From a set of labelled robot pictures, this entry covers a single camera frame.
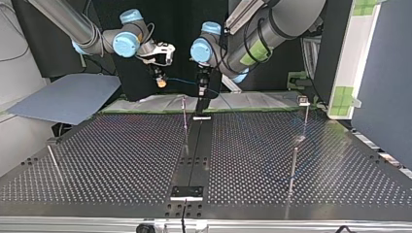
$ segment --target gray wall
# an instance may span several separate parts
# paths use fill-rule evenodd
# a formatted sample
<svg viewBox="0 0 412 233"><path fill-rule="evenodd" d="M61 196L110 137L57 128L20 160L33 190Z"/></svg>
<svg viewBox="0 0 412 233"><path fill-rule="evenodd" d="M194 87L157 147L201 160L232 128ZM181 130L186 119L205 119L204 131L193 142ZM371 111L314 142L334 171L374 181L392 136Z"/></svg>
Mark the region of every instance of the gray wall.
<svg viewBox="0 0 412 233"><path fill-rule="evenodd" d="M352 124L359 132L412 168L411 0L382 4L360 87L360 109Z"/></svg>

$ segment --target white wall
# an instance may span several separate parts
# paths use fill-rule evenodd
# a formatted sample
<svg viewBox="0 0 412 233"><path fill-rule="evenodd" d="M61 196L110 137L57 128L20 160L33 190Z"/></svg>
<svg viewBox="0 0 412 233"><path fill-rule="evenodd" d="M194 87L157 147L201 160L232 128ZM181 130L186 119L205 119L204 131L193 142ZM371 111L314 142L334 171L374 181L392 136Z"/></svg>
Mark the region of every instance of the white wall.
<svg viewBox="0 0 412 233"><path fill-rule="evenodd" d="M12 6L10 0L0 1ZM1 8L18 26L13 13ZM0 60L18 56L25 51L27 43L1 13L0 32ZM0 177L43 148L45 141L52 136L51 122L5 113L17 101L46 84L30 52L16 60L0 61Z"/></svg>

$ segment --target perforated breadboard table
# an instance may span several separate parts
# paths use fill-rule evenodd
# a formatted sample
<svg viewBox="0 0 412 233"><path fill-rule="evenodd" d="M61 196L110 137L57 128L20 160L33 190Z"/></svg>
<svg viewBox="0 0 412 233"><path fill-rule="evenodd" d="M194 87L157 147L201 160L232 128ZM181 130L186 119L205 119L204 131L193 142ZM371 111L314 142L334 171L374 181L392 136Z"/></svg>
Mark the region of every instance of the perforated breadboard table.
<svg viewBox="0 0 412 233"><path fill-rule="evenodd" d="M411 221L412 181L320 112L100 115L0 179L0 216ZM292 195L292 150L298 149ZM203 201L172 202L174 186Z"/></svg>

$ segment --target vertical metal post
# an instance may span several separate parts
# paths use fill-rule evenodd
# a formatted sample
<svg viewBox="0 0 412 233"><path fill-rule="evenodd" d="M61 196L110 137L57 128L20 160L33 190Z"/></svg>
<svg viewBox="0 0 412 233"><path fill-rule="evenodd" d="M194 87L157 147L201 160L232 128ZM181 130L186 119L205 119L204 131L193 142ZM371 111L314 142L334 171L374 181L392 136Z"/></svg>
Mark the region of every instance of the vertical metal post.
<svg viewBox="0 0 412 233"><path fill-rule="evenodd" d="M54 152L52 151L52 146L48 145L48 150L51 155L52 163L54 164L54 166L58 167L57 161L55 160L55 157L54 157Z"/></svg>
<svg viewBox="0 0 412 233"><path fill-rule="evenodd" d="M183 118L184 118L185 135L188 136L188 118L186 116L186 96L184 96L182 99L182 110L183 110Z"/></svg>
<svg viewBox="0 0 412 233"><path fill-rule="evenodd" d="M289 195L292 195L292 192L293 192L293 181L294 181L294 173L296 169L297 151L298 151L297 148L293 149L291 181L289 183Z"/></svg>
<svg viewBox="0 0 412 233"><path fill-rule="evenodd" d="M310 107L310 105L306 106L305 125L308 123L309 107Z"/></svg>

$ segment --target light blue board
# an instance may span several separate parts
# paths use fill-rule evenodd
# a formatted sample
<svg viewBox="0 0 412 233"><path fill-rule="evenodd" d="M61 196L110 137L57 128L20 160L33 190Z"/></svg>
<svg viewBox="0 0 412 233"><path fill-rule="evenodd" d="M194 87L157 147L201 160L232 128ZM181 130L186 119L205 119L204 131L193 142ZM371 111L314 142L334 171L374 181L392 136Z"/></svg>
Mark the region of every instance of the light blue board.
<svg viewBox="0 0 412 233"><path fill-rule="evenodd" d="M65 76L28 96L10 114L77 125L96 113L120 87L116 76Z"/></svg>

